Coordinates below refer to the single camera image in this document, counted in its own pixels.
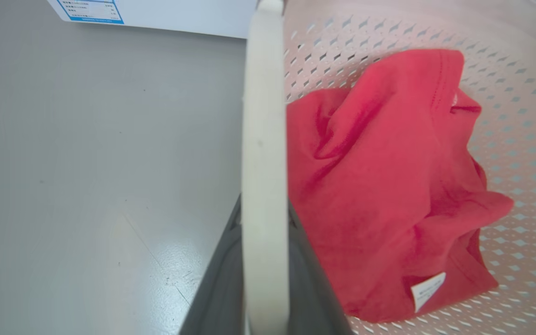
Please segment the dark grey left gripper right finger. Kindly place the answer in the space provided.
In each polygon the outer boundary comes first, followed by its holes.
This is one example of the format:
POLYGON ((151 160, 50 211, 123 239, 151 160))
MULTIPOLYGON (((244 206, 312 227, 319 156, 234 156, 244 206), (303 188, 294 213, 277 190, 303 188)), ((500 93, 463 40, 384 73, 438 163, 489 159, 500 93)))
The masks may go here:
POLYGON ((351 335, 353 331, 308 241, 292 203, 288 204, 289 335, 351 335))

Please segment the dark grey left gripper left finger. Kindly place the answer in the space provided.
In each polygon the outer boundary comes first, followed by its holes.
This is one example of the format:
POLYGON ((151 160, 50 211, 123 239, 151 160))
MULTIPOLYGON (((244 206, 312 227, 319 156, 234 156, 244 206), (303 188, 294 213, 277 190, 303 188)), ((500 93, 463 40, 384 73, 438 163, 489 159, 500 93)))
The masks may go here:
POLYGON ((244 334, 240 199, 237 199, 230 213, 179 333, 181 335, 244 334))

